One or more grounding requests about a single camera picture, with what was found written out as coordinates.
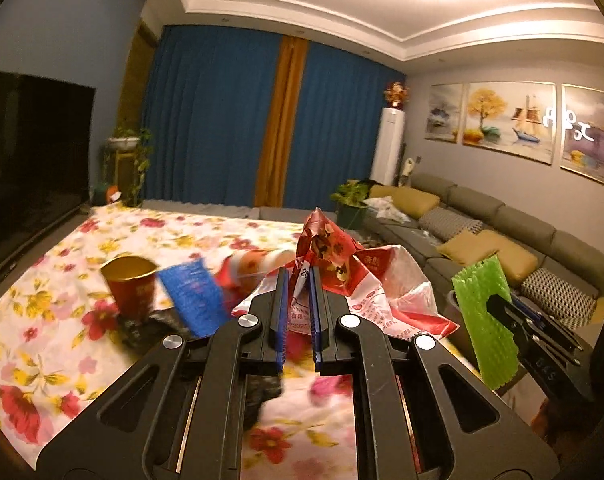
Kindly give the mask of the tree and ship painting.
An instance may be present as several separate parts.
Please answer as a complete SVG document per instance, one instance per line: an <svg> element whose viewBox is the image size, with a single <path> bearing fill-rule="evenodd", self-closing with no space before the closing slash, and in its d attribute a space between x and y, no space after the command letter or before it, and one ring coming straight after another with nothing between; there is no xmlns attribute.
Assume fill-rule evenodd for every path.
<svg viewBox="0 0 604 480"><path fill-rule="evenodd" d="M469 84L462 143L549 165L555 151L556 84L485 81Z"/></svg>

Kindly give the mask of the white standing air conditioner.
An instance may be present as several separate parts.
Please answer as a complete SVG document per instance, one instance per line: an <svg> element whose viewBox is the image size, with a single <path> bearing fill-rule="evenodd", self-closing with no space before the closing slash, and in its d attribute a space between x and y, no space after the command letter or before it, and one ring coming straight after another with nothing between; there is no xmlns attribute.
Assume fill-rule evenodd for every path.
<svg viewBox="0 0 604 480"><path fill-rule="evenodd" d="M399 152L404 138L405 113L394 107L383 107L380 119L375 156L370 179L391 185L396 172Z"/></svg>

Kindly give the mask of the green foam net sleeve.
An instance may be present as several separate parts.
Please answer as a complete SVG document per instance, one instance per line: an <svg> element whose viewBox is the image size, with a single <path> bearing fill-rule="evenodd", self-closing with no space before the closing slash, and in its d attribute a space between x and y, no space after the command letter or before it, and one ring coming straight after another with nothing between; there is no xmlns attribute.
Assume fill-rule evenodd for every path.
<svg viewBox="0 0 604 480"><path fill-rule="evenodd" d="M481 378L488 388L507 385L518 372L514 335L488 312L488 299L510 301L510 289L496 256L473 263L451 279Z"/></svg>

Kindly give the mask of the red white plastic bag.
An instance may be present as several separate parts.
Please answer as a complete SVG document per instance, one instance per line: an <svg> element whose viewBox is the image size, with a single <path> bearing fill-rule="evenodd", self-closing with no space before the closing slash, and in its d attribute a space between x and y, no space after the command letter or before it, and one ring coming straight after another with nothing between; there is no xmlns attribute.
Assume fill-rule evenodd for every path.
<svg viewBox="0 0 604 480"><path fill-rule="evenodd" d="M327 292L345 297L349 312L390 336L408 340L427 333L441 339L458 330L457 323L439 314L431 282L401 245L366 248L317 208L306 217L293 250L294 259L281 266L290 272L288 330L304 347L311 343L311 315L302 289L312 266ZM251 299L273 289L276 278L277 271L271 271L230 312L247 312Z"/></svg>

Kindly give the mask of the small red gold cup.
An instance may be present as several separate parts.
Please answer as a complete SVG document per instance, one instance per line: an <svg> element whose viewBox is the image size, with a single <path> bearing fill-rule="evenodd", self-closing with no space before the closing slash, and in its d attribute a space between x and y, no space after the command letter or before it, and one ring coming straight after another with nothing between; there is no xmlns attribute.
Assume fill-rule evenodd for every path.
<svg viewBox="0 0 604 480"><path fill-rule="evenodd" d="M153 261L140 256L119 256L101 266L101 275L119 314L127 320L144 322L149 318L158 268Z"/></svg>

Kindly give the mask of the floral tablecloth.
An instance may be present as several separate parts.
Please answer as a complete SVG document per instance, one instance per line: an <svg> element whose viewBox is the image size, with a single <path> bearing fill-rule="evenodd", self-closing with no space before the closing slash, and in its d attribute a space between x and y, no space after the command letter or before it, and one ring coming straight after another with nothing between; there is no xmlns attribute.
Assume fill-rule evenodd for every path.
<svg viewBox="0 0 604 480"><path fill-rule="evenodd" d="M312 211L219 217L96 207L0 298L0 479L35 468L44 446L164 336L193 337L164 287L144 322L127 320L101 275L119 256L162 269L202 259L215 278L242 249L295 249ZM245 479L352 479L352 381L321 377L311 344L287 337L277 377L247 382Z"/></svg>

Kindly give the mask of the white red apple cup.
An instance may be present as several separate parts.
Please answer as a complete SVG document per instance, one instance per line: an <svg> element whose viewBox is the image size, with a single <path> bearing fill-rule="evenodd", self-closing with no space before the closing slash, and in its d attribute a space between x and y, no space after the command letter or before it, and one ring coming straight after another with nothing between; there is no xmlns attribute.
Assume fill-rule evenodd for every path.
<svg viewBox="0 0 604 480"><path fill-rule="evenodd" d="M227 257L215 274L215 281L223 290L225 307L232 310L265 276L292 261L294 256L293 249L242 249Z"/></svg>

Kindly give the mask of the patterned cushion far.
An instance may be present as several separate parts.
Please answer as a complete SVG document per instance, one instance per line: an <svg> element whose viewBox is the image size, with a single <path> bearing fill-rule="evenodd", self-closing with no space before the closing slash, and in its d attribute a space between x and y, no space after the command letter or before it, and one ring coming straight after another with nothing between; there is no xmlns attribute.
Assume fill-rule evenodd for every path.
<svg viewBox="0 0 604 480"><path fill-rule="evenodd" d="M457 212L436 207L426 212L418 221L419 226L424 231L429 232L439 240L451 240L462 231L469 231L472 234L478 234L483 230L481 220L472 219L457 214Z"/></svg>

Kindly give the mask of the plant on wooden stand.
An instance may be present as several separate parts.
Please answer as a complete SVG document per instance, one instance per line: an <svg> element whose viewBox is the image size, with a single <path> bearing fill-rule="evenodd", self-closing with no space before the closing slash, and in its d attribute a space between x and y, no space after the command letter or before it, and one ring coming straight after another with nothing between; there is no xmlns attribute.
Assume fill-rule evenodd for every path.
<svg viewBox="0 0 604 480"><path fill-rule="evenodd" d="M139 207L150 168L152 133L119 126L102 146L102 184L108 203Z"/></svg>

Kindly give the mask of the yellow cushion far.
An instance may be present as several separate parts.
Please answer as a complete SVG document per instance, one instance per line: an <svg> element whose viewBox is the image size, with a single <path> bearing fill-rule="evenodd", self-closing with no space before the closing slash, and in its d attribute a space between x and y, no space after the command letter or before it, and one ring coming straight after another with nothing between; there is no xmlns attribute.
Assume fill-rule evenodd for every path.
<svg viewBox="0 0 604 480"><path fill-rule="evenodd" d="M408 217L419 220L430 210L439 207L439 196L409 188L409 186L374 185L369 192L370 198L390 197L393 205Z"/></svg>

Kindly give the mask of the red flower decoration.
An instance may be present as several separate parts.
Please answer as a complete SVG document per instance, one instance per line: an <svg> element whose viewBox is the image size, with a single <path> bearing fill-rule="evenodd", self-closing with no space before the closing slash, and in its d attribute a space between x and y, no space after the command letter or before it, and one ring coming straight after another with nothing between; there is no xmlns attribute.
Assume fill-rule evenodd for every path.
<svg viewBox="0 0 604 480"><path fill-rule="evenodd" d="M409 93L410 91L405 84L402 84L401 81L393 81L384 89L383 96L388 107L395 108L395 110L404 110Z"/></svg>

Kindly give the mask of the blue foam net sleeve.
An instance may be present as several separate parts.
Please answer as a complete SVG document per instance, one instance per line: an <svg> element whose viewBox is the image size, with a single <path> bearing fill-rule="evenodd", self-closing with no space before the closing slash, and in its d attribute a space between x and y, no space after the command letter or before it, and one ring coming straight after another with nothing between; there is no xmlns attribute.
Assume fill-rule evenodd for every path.
<svg viewBox="0 0 604 480"><path fill-rule="evenodd" d="M162 269L157 276L193 337L212 336L229 321L223 290L202 259Z"/></svg>

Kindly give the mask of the patterned cushion near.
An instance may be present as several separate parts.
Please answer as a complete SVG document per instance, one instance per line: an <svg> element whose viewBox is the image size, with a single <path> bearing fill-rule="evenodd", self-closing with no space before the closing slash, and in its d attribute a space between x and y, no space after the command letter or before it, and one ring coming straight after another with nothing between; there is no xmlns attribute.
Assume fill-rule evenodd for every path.
<svg viewBox="0 0 604 480"><path fill-rule="evenodd" d="M596 310L596 300L560 276L541 268L521 284L522 295L569 328L587 326Z"/></svg>

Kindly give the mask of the yellow cushion back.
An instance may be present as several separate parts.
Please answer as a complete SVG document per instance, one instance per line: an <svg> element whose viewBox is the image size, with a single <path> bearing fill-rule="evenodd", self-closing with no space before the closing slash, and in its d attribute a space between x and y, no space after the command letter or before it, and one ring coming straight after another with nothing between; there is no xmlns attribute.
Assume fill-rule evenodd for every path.
<svg viewBox="0 0 604 480"><path fill-rule="evenodd" d="M491 230L483 230L479 234L488 238L497 247L495 255L512 288L519 288L524 280L536 270L538 259L526 248Z"/></svg>

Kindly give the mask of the yellow cushion front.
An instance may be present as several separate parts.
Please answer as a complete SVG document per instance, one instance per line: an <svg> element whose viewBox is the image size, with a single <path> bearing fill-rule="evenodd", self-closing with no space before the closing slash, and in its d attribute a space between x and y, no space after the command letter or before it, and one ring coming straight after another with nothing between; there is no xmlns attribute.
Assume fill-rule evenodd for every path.
<svg viewBox="0 0 604 480"><path fill-rule="evenodd" d="M497 247L488 238L470 231L462 231L446 243L436 247L437 252L464 268L471 264L492 257L497 252Z"/></svg>

